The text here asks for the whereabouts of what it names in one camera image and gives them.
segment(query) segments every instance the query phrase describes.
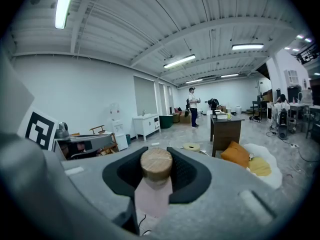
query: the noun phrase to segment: dark pants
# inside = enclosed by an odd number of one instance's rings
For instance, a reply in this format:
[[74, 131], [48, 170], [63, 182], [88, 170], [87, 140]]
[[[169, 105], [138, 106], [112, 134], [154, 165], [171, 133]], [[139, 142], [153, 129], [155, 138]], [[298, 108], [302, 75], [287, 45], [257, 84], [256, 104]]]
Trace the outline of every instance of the dark pants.
[[190, 108], [190, 112], [191, 112], [191, 123], [192, 126], [196, 126], [196, 119], [198, 116], [198, 110], [196, 108]]

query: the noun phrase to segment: wooden lid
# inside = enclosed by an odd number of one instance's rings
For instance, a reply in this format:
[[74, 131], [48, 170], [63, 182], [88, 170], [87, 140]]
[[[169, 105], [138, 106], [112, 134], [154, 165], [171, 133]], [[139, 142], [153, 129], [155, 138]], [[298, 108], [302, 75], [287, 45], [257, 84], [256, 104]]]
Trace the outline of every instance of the wooden lid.
[[140, 158], [143, 175], [156, 182], [166, 180], [172, 167], [171, 154], [162, 148], [152, 148], [144, 152]]

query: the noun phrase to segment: orange pillow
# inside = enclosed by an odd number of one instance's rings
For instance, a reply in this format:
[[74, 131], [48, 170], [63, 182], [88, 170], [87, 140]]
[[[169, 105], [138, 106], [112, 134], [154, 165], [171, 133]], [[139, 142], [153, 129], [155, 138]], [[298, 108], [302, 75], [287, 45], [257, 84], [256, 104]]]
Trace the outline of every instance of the orange pillow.
[[238, 143], [231, 141], [228, 148], [221, 153], [221, 158], [236, 163], [244, 168], [249, 165], [249, 153]]

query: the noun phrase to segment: trash can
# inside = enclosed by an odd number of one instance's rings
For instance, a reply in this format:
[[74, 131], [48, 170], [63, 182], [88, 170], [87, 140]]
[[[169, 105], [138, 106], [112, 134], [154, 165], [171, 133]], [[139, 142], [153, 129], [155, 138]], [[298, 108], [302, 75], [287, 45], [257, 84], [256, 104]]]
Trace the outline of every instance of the trash can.
[[126, 134], [126, 142], [128, 143], [128, 145], [131, 144], [131, 138], [130, 138], [130, 134]]

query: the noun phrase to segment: yellow cushion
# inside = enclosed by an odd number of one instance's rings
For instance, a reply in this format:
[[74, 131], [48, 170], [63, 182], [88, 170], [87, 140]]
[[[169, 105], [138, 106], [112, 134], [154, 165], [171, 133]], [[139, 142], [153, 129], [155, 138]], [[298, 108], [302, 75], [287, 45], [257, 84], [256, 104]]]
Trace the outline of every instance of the yellow cushion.
[[268, 176], [272, 172], [270, 165], [262, 157], [254, 157], [249, 161], [248, 167], [257, 176]]
[[221, 153], [221, 158], [236, 163], [244, 168], [249, 164], [249, 153], [238, 143], [231, 141], [228, 148]]

